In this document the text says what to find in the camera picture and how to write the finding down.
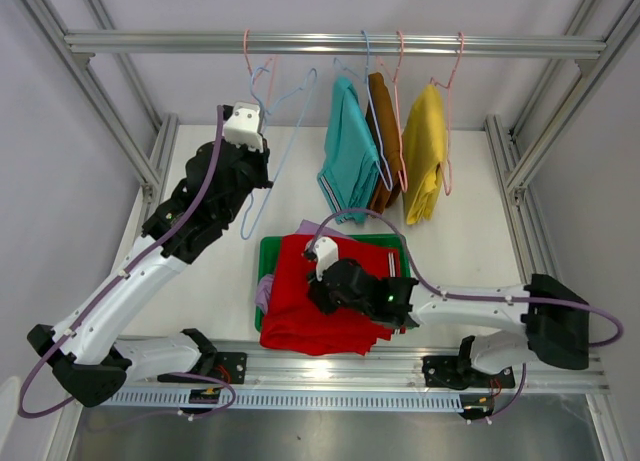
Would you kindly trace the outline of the red trousers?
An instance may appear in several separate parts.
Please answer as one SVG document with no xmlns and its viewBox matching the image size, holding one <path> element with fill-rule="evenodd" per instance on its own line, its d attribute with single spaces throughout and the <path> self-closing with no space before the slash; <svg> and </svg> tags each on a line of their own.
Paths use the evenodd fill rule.
<svg viewBox="0 0 640 461">
<path fill-rule="evenodd" d="M 260 344 L 311 356 L 367 354 L 380 340 L 396 333 L 356 311 L 340 308 L 325 315 L 308 298 L 307 275 L 315 264 L 303 255 L 310 234 L 284 237 L 275 268 L 271 298 L 263 318 Z"/>
</svg>

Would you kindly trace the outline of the purple trousers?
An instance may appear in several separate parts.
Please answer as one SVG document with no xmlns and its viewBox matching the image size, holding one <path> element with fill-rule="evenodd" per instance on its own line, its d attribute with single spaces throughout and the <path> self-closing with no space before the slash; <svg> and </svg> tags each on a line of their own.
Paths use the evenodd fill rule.
<svg viewBox="0 0 640 461">
<path fill-rule="evenodd" d="M 319 225 L 317 223 L 303 219 L 300 222 L 297 230 L 295 231 L 295 234 L 313 235 L 318 228 L 319 228 Z M 340 233 L 337 230 L 334 230 L 332 228 L 327 228 L 327 227 L 325 227 L 322 230 L 322 235 L 349 239 L 349 236 L 344 235 L 343 233 Z M 255 295 L 254 303 L 257 309 L 263 315 L 265 315 L 268 312 L 273 282 L 274 282 L 274 275 L 265 274 L 260 278 L 257 285 L 257 293 Z"/>
</svg>

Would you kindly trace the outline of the teal trousers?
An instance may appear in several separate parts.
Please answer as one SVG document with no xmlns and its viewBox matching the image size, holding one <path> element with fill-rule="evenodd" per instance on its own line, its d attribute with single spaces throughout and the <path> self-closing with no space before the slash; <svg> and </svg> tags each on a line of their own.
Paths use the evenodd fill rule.
<svg viewBox="0 0 640 461">
<path fill-rule="evenodd" d="M 324 143 L 325 160 L 317 182 L 332 212 L 350 209 L 335 222 L 362 225 L 379 180 L 379 155 L 353 83 L 336 78 Z"/>
</svg>

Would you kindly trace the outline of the blue hanger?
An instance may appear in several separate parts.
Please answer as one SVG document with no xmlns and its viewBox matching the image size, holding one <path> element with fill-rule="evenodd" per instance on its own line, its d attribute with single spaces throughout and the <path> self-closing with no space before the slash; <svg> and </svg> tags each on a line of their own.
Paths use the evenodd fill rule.
<svg viewBox="0 0 640 461">
<path fill-rule="evenodd" d="M 393 176 L 392 176 L 392 173 L 391 173 L 391 170 L 390 170 L 390 166 L 389 166 L 388 160 L 387 160 L 386 155 L 384 153 L 384 145 L 383 145 L 382 135 L 381 135 L 381 131 L 380 131 L 380 126 L 379 126 L 379 121 L 378 121 L 378 117 L 377 117 L 376 108 L 374 106 L 373 97 L 372 97 L 372 94 L 371 94 L 370 81 L 369 81 L 370 60 L 371 60 L 371 44 L 370 44 L 370 39 L 369 39 L 368 33 L 365 30 L 361 30 L 360 33 L 361 33 L 361 35 L 362 35 L 362 37 L 364 39 L 364 43 L 365 43 L 365 67 L 364 67 L 363 74 L 359 75 L 356 71 L 354 71 L 353 69 L 348 67 L 346 64 L 344 64 L 338 57 L 334 57 L 333 58 L 332 64 L 339 71 L 345 71 L 345 72 L 351 74 L 353 77 L 355 77 L 359 81 L 361 81 L 362 84 L 365 86 L 366 94 L 367 94 L 367 100 L 368 100 L 368 107 L 370 108 L 371 118 L 372 118 L 373 123 L 374 123 L 375 134 L 376 134 L 376 139 L 377 139 L 377 144 L 378 144 L 378 157 L 379 157 L 379 160 L 377 161 L 377 168 L 378 168 L 378 171 L 379 171 L 379 174 L 380 174 L 380 178 L 383 181 L 384 187 L 389 192 L 391 192 L 393 190 L 393 187 L 394 187 L 394 181 L 393 181 Z"/>
<path fill-rule="evenodd" d="M 279 110 L 280 105 L 282 103 L 285 103 L 288 99 L 295 97 L 298 93 L 305 93 L 306 96 L 304 98 L 303 104 L 301 105 L 299 115 L 293 127 L 291 136 L 289 137 L 289 140 L 287 141 L 287 144 L 282 153 L 282 156 L 276 166 L 275 174 L 273 175 L 273 179 L 272 179 L 273 187 L 270 189 L 266 189 L 266 194 L 264 195 L 261 201 L 261 204 L 257 209 L 254 208 L 254 205 L 255 205 L 254 195 L 253 194 L 249 195 L 249 205 L 243 212 L 241 227 L 240 227 L 240 238 L 243 241 L 249 241 L 253 237 L 256 228 L 259 226 L 259 223 L 263 218 L 264 212 L 272 196 L 273 189 L 278 184 L 279 178 L 281 177 L 281 173 L 284 170 L 284 167 L 286 166 L 286 163 L 292 151 L 294 142 L 298 137 L 302 122 L 306 117 L 307 111 L 310 106 L 310 102 L 313 98 L 314 91 L 317 85 L 317 80 L 318 80 L 317 69 L 310 68 L 300 85 L 298 85 L 292 91 L 276 99 L 269 106 L 266 106 L 265 105 L 266 102 L 264 102 L 264 100 L 259 95 L 256 94 L 254 86 L 251 87 L 250 81 L 249 81 L 250 94 L 252 98 L 260 105 L 262 112 L 265 115 L 265 123 L 266 123 L 265 128 L 268 127 L 270 118 Z"/>
</svg>

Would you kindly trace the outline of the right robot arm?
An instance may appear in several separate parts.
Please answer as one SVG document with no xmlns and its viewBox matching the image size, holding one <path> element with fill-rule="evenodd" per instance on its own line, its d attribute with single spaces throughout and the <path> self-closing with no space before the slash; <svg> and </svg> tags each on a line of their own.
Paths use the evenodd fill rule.
<svg viewBox="0 0 640 461">
<path fill-rule="evenodd" d="M 461 341 L 456 376 L 478 385 L 489 375 L 530 361 L 581 371 L 589 365 L 586 301 L 547 274 L 525 285 L 474 293 L 445 289 L 418 296 L 413 277 L 379 278 L 343 258 L 307 275 L 308 298 L 325 315 L 341 308 L 388 329 L 459 324 L 492 329 Z"/>
</svg>

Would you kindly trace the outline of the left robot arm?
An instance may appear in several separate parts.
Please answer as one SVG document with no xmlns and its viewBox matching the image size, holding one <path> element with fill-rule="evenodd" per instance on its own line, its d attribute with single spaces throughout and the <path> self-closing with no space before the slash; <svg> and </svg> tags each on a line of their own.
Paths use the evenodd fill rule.
<svg viewBox="0 0 640 461">
<path fill-rule="evenodd" d="M 165 284 L 228 230 L 253 190 L 272 187 L 269 156 L 266 142 L 258 150 L 226 139 L 200 146 L 117 271 L 73 314 L 31 329 L 29 343 L 74 400 L 95 407 L 128 382 L 203 382 L 216 374 L 218 351 L 196 328 L 146 340 L 119 337 Z"/>
</svg>

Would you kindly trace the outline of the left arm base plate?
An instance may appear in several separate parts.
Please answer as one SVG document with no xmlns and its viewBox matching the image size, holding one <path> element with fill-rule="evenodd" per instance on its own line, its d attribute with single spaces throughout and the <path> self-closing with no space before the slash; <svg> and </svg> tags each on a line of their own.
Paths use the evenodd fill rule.
<svg viewBox="0 0 640 461">
<path fill-rule="evenodd" d="M 200 379 L 187 377 L 186 374 L 224 381 L 228 384 L 242 385 L 246 375 L 248 356 L 244 352 L 220 352 L 201 354 L 195 364 L 186 371 L 172 369 L 157 376 L 163 383 L 197 383 Z"/>
</svg>

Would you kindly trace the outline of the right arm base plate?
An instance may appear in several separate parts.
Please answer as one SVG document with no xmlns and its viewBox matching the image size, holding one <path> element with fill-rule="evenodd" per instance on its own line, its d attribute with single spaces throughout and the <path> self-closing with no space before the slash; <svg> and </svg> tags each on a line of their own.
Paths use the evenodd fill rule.
<svg viewBox="0 0 640 461">
<path fill-rule="evenodd" d="M 457 356 L 424 356 L 422 373 L 426 386 L 430 388 L 463 391 L 470 388 L 515 387 L 512 371 L 503 370 L 496 374 L 487 374 L 472 368 L 469 361 L 460 360 Z"/>
</svg>

